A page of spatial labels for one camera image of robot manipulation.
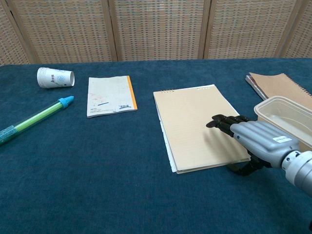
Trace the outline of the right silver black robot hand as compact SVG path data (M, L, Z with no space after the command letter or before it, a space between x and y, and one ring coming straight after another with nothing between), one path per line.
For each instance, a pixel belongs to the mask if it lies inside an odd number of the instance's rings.
M283 161L290 162L300 155L299 140L265 121L252 121L245 116L212 117L206 127L216 127L237 140L251 156L243 167L230 164L227 167L239 176L266 168L282 168Z

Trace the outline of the large beige notepad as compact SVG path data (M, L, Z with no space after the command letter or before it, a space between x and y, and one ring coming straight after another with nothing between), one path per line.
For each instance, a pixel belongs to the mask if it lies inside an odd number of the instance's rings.
M156 91L153 95L173 172L187 173L250 159L234 138L206 126L215 115L239 114L215 85Z

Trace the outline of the brown spiral notebook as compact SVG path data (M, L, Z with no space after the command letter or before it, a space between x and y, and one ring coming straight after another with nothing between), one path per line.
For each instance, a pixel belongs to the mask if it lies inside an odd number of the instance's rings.
M249 73L245 80L263 100L282 96L303 103L312 98L310 92L284 73L273 76Z

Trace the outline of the beige rectangular food container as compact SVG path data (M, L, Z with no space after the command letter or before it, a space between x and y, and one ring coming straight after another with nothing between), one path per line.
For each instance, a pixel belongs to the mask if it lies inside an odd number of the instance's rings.
M312 151L312 110L286 97L270 97L254 107L258 120L295 136L301 151Z

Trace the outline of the woven bamboo folding screen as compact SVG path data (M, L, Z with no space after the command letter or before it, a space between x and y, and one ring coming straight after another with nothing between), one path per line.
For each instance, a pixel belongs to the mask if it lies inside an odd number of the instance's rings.
M312 58L312 0L0 0L0 66Z

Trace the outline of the white notepad orange spine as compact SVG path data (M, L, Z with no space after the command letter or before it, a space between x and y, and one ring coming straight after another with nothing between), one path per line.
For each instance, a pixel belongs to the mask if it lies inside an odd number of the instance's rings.
M89 78L87 117L137 110L130 76Z

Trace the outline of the dark blue table cloth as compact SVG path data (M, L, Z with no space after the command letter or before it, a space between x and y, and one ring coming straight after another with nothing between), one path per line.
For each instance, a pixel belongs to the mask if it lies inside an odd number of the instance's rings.
M0 146L0 234L312 234L312 198L282 170L172 173L153 93L214 84L242 115L261 99L249 72L312 92L312 58L54 64L71 88L42 89L37 64L0 66L0 130L74 96ZM130 76L137 110L87 117L89 78Z

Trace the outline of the white printed paper cup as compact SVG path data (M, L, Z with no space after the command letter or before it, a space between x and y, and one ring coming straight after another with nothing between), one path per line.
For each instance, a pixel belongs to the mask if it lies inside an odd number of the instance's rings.
M75 75L72 71L40 67L37 71L37 82L41 88L72 87Z

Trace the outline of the green blue toy tube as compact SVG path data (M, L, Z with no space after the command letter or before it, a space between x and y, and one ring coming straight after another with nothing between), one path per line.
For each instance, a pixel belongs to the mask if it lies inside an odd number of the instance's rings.
M56 103L18 123L17 125L10 125L7 128L2 129L0 131L0 146L59 110L66 109L73 101L74 96L59 98Z

